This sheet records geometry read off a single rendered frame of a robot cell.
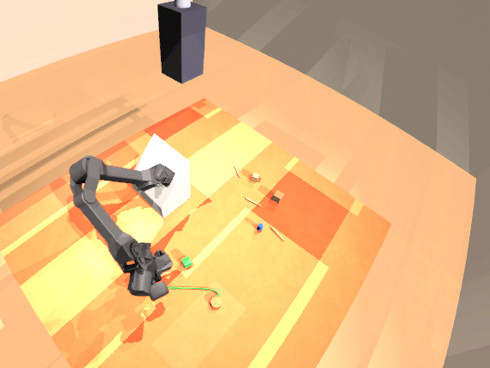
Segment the green wooden block with hole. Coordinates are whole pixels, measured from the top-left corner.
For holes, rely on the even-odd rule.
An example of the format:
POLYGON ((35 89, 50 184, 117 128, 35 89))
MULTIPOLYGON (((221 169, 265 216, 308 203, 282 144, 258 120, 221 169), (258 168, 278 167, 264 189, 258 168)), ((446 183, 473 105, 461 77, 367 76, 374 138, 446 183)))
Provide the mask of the green wooden block with hole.
POLYGON ((190 267, 193 264, 193 262, 191 261, 189 256, 182 258, 181 263, 185 269, 190 267))

